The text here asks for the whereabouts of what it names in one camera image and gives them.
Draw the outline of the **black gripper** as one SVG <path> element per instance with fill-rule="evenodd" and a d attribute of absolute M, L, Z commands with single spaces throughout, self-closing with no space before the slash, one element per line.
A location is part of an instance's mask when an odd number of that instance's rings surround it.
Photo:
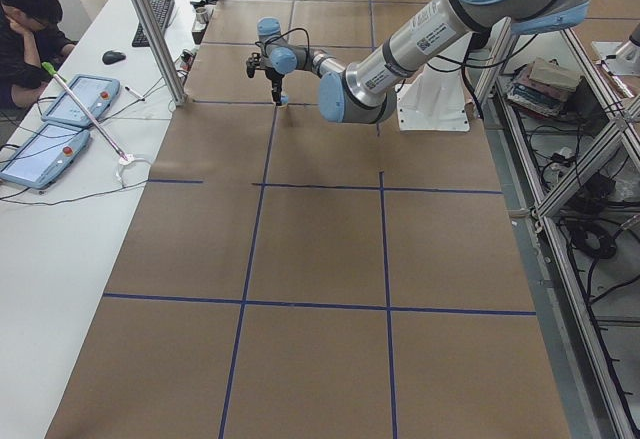
<path fill-rule="evenodd" d="M 276 105 L 282 104 L 282 81 L 284 76 L 278 73 L 274 68 L 266 68 L 265 76 L 271 81 L 271 95 Z"/>

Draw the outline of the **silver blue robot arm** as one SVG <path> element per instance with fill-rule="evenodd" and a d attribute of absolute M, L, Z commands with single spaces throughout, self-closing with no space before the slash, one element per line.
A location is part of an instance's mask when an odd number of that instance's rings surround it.
<path fill-rule="evenodd" d="M 377 124 L 396 109 L 396 84 L 464 35 L 486 32 L 504 18 L 517 35 L 563 30 L 580 24 L 588 6 L 589 0 L 431 0 L 369 56 L 348 65 L 321 49 L 288 43 L 279 20 L 265 17 L 246 73 L 264 71 L 273 102 L 281 104 L 283 78 L 308 71 L 320 79 L 318 106 L 327 121 Z"/>

